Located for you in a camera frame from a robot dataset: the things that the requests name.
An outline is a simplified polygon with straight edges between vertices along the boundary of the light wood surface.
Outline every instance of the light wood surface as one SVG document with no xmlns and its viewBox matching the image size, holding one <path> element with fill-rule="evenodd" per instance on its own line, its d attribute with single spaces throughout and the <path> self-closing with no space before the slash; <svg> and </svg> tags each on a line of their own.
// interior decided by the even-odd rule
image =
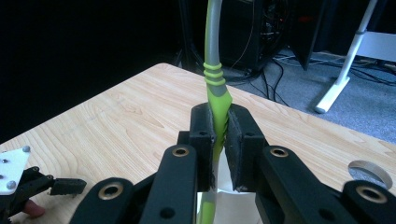
<svg viewBox="0 0 396 224">
<path fill-rule="evenodd" d="M 323 119 L 229 87 L 233 103 L 246 107 L 271 145 L 292 149 L 323 183 L 340 190 L 351 180 L 347 166 L 371 161 L 396 180 L 396 146 Z M 163 152 L 190 126 L 194 105 L 206 102 L 203 77 L 169 64 L 158 64 L 54 119 L 0 146 L 11 150 L 28 145 L 28 167 L 45 175 L 81 178 L 83 195 L 33 200 L 47 209 L 18 223 L 67 223 L 79 202 L 100 180 L 111 176 L 137 183 L 156 172 Z M 396 194 L 395 187 L 390 190 Z"/>
</svg>

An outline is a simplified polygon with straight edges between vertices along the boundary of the gray carpet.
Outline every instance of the gray carpet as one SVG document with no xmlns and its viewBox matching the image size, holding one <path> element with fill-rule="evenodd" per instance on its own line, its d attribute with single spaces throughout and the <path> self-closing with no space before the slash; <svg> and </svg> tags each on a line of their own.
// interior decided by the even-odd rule
<svg viewBox="0 0 396 224">
<path fill-rule="evenodd" d="M 282 50 L 281 53 L 293 55 L 288 49 Z M 344 59 L 340 59 L 340 56 L 325 53 L 314 53 L 311 59 L 332 61 L 341 65 L 344 62 Z M 283 99 L 291 108 L 396 144 L 395 75 L 364 69 L 364 71 L 373 76 L 393 82 L 393 86 L 389 86 L 368 81 L 349 73 L 351 77 L 350 81 L 330 110 L 325 114 L 318 114 L 314 108 L 334 83 L 341 68 L 314 63 L 310 64 L 308 70 L 305 71 L 293 58 L 280 59 L 278 62 L 284 68 L 284 75 L 276 89 L 278 94 L 276 100 L 278 102 L 281 102 L 280 99 Z M 280 67 L 275 63 L 270 62 L 267 64 L 264 74 L 269 85 L 274 87 L 280 72 Z M 233 68 L 224 68 L 224 74 L 226 77 L 245 76 L 244 72 Z M 267 98 L 265 96 L 265 85 L 261 77 L 251 81 L 235 81 L 234 78 L 228 79 L 231 80 L 228 81 L 229 85 Z M 271 88 L 269 92 L 270 98 L 274 99 L 271 94 Z"/>
</svg>

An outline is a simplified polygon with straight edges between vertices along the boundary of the metal stand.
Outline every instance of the metal stand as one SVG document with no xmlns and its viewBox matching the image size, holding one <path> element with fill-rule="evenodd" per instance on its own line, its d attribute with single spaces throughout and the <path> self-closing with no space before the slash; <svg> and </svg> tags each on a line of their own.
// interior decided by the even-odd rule
<svg viewBox="0 0 396 224">
<path fill-rule="evenodd" d="M 323 96 L 317 106 L 315 106 L 315 110 L 320 113 L 326 113 L 329 111 L 330 107 L 337 99 L 338 95 L 347 85 L 350 77 L 347 76 L 349 72 L 350 66 L 355 59 L 356 53 L 358 52 L 359 46 L 361 45 L 361 41 L 363 40 L 364 34 L 366 33 L 367 24 L 372 17 L 373 11 L 375 9 L 377 0 L 370 0 L 369 6 L 367 7 L 363 19 L 361 20 L 361 25 L 358 31 L 353 38 L 352 44 L 349 48 L 349 51 L 346 56 L 346 60 L 344 62 L 343 68 L 341 69 L 340 76 L 337 80 L 332 84 L 332 87 L 327 91 L 327 93 Z"/>
</svg>

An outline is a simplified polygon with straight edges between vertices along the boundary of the wooden table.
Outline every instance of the wooden table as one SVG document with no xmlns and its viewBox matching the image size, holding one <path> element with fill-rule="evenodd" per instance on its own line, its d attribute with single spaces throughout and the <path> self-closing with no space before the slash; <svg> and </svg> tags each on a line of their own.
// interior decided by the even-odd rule
<svg viewBox="0 0 396 224">
<path fill-rule="evenodd" d="M 371 161 L 396 180 L 396 146 L 259 96 L 229 88 L 233 102 L 249 109 L 271 145 L 288 147 L 323 183 L 340 190 L 351 180 L 351 161 Z M 163 152 L 190 126 L 194 105 L 206 102 L 204 79 L 158 64 L 0 146 L 28 145 L 28 167 L 45 175 L 87 181 L 83 195 L 33 198 L 47 209 L 34 223 L 67 223 L 89 189 L 111 176 L 137 183 L 156 172 Z M 396 188 L 390 191 L 396 194 Z"/>
</svg>

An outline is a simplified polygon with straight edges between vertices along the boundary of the green object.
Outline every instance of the green object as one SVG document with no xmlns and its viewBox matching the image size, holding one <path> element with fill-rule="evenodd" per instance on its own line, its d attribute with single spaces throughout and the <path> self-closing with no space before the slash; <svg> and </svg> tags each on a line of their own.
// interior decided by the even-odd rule
<svg viewBox="0 0 396 224">
<path fill-rule="evenodd" d="M 204 74 L 207 100 L 212 110 L 213 125 L 217 136 L 213 147 L 213 173 L 216 179 L 218 177 L 219 157 L 227 132 L 227 113 L 233 101 L 225 85 L 221 63 L 219 62 L 220 12 L 221 0 L 209 0 L 206 16 Z M 211 189 L 209 192 L 203 193 L 198 223 L 213 223 L 216 212 L 216 194 L 217 189 Z"/>
</svg>

